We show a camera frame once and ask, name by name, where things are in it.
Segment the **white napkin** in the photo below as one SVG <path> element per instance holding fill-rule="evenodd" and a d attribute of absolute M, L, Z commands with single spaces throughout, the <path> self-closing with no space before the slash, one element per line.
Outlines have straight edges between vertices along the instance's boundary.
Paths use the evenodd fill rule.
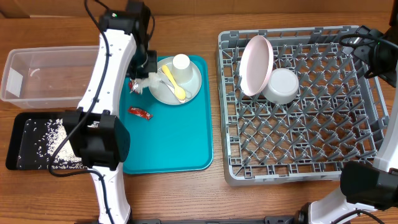
<path fill-rule="evenodd" d="M 136 83 L 137 87 L 135 89 L 136 92 L 142 94 L 143 89 L 147 87 L 158 88 L 161 78 L 155 72 L 150 72 L 147 78 L 137 78 Z"/>

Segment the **foil wrapper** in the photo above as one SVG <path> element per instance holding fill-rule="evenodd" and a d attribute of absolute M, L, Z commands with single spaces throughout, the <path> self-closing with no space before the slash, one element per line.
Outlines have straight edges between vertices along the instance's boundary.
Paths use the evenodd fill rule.
<path fill-rule="evenodd" d="M 130 79 L 128 87 L 130 89 L 130 93 L 136 93 L 136 94 L 140 93 L 139 84 L 135 80 Z"/>

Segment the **white paper cup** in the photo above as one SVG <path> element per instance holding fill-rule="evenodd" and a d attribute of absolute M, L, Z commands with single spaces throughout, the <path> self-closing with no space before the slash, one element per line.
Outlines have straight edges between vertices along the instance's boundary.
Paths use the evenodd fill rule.
<path fill-rule="evenodd" d="M 177 83 L 187 83 L 193 77 L 192 65 L 189 57 L 185 54 L 178 54 L 172 59 L 172 71 Z"/>

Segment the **yellow plastic spoon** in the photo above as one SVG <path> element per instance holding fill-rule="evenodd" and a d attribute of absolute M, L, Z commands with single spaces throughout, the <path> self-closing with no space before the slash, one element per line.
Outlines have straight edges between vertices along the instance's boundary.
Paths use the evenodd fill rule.
<path fill-rule="evenodd" d="M 175 81 L 174 77 L 172 76 L 168 66 L 163 65 L 161 66 L 162 72 L 165 74 L 165 76 L 169 79 L 171 84 L 174 87 L 174 95 L 177 97 L 179 101 L 184 101 L 186 99 L 186 92 L 185 90 L 180 87 L 177 82 Z"/>

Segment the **red sauce packet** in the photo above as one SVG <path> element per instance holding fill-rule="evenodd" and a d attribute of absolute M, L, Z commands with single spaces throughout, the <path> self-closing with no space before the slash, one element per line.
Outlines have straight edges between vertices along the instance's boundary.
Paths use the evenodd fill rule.
<path fill-rule="evenodd" d="M 153 115 L 148 113 L 147 111 L 145 111 L 143 109 L 140 109 L 140 108 L 135 108 L 133 106 L 131 106 L 127 110 L 127 112 L 130 113 L 130 114 L 134 114 L 134 115 L 136 115 L 138 117 L 144 118 L 146 120 L 150 120 L 153 117 Z"/>

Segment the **grey bowl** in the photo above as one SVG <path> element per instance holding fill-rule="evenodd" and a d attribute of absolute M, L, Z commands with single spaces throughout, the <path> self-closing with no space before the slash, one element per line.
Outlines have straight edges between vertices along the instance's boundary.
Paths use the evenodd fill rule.
<path fill-rule="evenodd" d="M 294 100 L 299 90 L 299 80 L 294 72 L 286 68 L 272 71 L 263 89 L 265 98 L 274 104 L 287 104 Z"/>

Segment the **pink plate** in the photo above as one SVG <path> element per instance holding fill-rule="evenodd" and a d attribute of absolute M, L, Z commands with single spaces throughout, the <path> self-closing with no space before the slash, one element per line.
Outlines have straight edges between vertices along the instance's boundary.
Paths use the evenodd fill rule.
<path fill-rule="evenodd" d="M 244 48 L 239 66 L 240 87 L 246 96 L 260 93 L 273 70 L 274 53 L 271 43 L 263 36 L 253 37 Z"/>

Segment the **rice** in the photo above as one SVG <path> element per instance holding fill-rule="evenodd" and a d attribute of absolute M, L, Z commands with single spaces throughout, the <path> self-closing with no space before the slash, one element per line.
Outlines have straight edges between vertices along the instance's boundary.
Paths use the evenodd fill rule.
<path fill-rule="evenodd" d="M 47 170 L 50 158 L 66 136 L 62 119 L 28 119 L 24 124 L 16 167 L 19 170 Z M 69 142 L 57 154 L 52 167 L 84 168 Z"/>

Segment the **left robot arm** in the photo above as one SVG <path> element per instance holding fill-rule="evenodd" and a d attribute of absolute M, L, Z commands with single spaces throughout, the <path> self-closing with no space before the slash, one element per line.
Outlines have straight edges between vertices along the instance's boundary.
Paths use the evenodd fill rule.
<path fill-rule="evenodd" d="M 157 72 L 157 53 L 149 50 L 155 19 L 148 6 L 128 1 L 125 10 L 107 8 L 98 20 L 99 50 L 89 85 L 75 110 L 63 114 L 67 136 L 49 159 L 48 170 L 66 143 L 81 158 L 91 175 L 99 205 L 98 223 L 132 223 L 127 202 L 123 163 L 130 148 L 130 134 L 119 119 L 119 102 L 126 78 L 147 81 Z"/>

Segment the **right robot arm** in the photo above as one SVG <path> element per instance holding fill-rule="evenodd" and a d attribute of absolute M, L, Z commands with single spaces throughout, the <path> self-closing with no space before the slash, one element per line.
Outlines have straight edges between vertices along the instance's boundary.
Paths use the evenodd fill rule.
<path fill-rule="evenodd" d="M 364 78 L 379 77 L 397 87 L 397 4 L 390 28 L 364 31 L 362 27 L 339 38 L 340 45 L 368 65 Z M 393 104 L 387 132 L 372 165 L 349 161 L 340 176 L 340 186 L 321 200 L 305 204 L 286 223 L 349 223 L 360 214 L 382 222 L 373 211 L 397 206 L 397 103 Z"/>

